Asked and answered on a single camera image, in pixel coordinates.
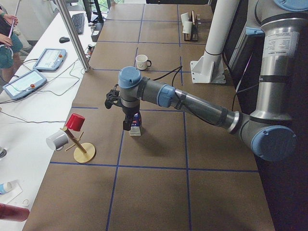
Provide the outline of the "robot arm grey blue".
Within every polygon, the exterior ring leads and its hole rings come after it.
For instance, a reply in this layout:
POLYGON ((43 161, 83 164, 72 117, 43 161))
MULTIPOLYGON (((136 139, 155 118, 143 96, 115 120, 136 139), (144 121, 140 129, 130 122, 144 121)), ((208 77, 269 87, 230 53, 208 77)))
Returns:
POLYGON ((238 1, 220 0, 216 5, 204 55, 191 62, 192 81, 180 90, 158 80, 142 77, 135 67, 119 73, 117 105, 126 118, 124 130, 132 128, 140 102, 185 111, 188 118, 190 165, 197 167, 207 157, 221 161, 245 155, 247 146, 257 158, 279 161, 289 156, 308 155, 307 82, 293 74, 297 46, 307 37, 306 1, 252 0, 248 4, 247 28, 263 35, 264 49, 256 108, 249 113, 228 110, 231 101, 225 90, 221 52, 229 33, 238 1), (202 88, 203 83, 214 83, 202 88))

